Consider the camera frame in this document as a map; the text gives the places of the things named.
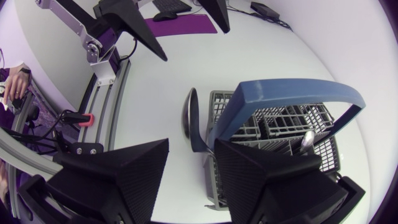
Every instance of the blue plastic handle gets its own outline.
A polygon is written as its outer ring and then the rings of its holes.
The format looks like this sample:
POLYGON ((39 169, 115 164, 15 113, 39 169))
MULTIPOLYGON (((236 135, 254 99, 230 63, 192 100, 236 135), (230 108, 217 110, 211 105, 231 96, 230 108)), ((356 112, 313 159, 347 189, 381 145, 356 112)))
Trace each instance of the blue plastic handle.
POLYGON ((332 101, 352 105, 327 130, 329 135, 315 145, 336 134, 366 106, 354 88, 337 82, 304 78, 241 82, 211 130, 209 146, 214 148, 215 139, 228 141, 257 109, 332 101))

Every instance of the red clamp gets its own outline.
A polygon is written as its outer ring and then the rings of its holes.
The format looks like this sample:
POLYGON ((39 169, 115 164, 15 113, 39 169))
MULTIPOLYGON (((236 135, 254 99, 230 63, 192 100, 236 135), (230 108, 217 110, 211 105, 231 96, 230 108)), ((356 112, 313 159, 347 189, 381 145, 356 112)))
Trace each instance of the red clamp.
POLYGON ((90 117, 90 120, 87 122, 79 123, 80 127, 90 127, 91 125, 93 125, 93 123, 94 123, 94 115, 93 114, 82 114, 82 116, 88 116, 88 117, 90 117))

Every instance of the computer mouse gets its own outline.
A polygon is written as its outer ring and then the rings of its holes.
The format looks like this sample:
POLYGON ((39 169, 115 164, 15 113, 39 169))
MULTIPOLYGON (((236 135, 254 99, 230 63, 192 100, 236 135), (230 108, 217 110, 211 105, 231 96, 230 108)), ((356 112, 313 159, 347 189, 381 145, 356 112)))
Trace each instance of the computer mouse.
POLYGON ((161 22, 161 21, 167 21, 167 20, 172 20, 176 19, 177 15, 176 13, 173 12, 160 12, 154 16, 153 20, 155 22, 161 22))

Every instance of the hand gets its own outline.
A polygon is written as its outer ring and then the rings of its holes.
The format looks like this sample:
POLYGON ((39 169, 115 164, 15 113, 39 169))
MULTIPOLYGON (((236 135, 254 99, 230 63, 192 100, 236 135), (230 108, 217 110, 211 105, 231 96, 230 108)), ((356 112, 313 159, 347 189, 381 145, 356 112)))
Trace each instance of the hand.
POLYGON ((6 204, 6 194, 8 192, 8 176, 6 164, 0 160, 0 199, 1 202, 6 204))
POLYGON ((10 100, 22 99, 26 88, 30 84, 30 74, 21 71, 22 68, 29 69, 25 63, 18 67, 10 68, 10 74, 6 80, 6 89, 4 90, 4 104, 7 104, 8 96, 10 100))

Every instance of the gray dish rack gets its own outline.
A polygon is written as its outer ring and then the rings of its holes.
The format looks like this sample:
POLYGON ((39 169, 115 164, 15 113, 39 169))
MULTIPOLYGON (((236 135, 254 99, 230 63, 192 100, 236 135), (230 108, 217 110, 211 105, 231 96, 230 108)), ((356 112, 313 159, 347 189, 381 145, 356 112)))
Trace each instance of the gray dish rack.
MULTIPOLYGON (((212 91, 210 93, 207 136, 233 93, 233 91, 212 91)), ((334 126, 334 121, 335 119, 323 103, 257 109, 232 135, 230 141, 267 151, 299 155, 302 154, 300 145, 307 131, 314 131, 314 142, 318 142, 329 134, 327 129, 334 126)), ((324 140, 313 148, 313 152, 309 153, 315 153, 322 157, 320 167, 322 172, 332 174, 339 171, 340 162, 334 137, 324 140)), ((207 196, 214 203, 207 207, 215 210, 227 210, 223 184, 217 164, 211 156, 207 156, 204 168, 207 196)))

